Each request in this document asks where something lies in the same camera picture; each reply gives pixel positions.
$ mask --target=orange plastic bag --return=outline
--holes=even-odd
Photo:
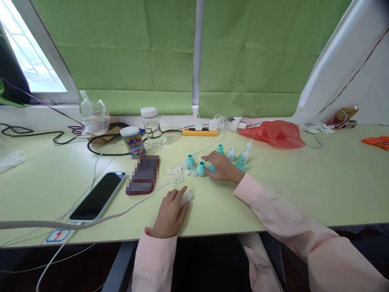
[[[239,134],[284,149],[296,149],[306,145],[301,140],[298,126],[282,120],[263,122],[259,127],[243,129]]]

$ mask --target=pink sleeve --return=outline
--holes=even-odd
[[[143,232],[135,255],[132,292],[170,292],[176,246],[177,236],[158,239]]]
[[[344,237],[245,175],[234,194],[265,229],[308,264],[312,291],[386,291],[385,279]]]

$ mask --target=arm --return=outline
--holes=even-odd
[[[215,174],[208,172],[208,175],[236,183],[234,194],[250,205],[266,230],[308,264],[312,291],[389,291],[389,281],[347,238],[317,223],[287,199],[276,196],[236,169],[226,157],[211,153],[203,158],[217,169]]]
[[[177,246],[177,233],[184,222],[189,201],[180,210],[186,191],[173,190],[163,198],[153,228],[146,227],[135,254],[132,292],[169,292]]]

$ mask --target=pink shirt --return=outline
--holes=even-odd
[[[314,292],[389,291],[389,281],[345,237],[320,225],[285,198],[245,175],[234,191],[251,206],[266,230],[308,264]],[[177,236],[157,239],[145,228],[133,272],[133,292],[171,290]],[[266,260],[245,247],[254,292],[280,291]]]

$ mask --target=power strip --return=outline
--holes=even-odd
[[[183,136],[217,136],[218,130],[210,131],[209,129],[202,129],[201,131],[196,131],[195,128],[183,128]]]

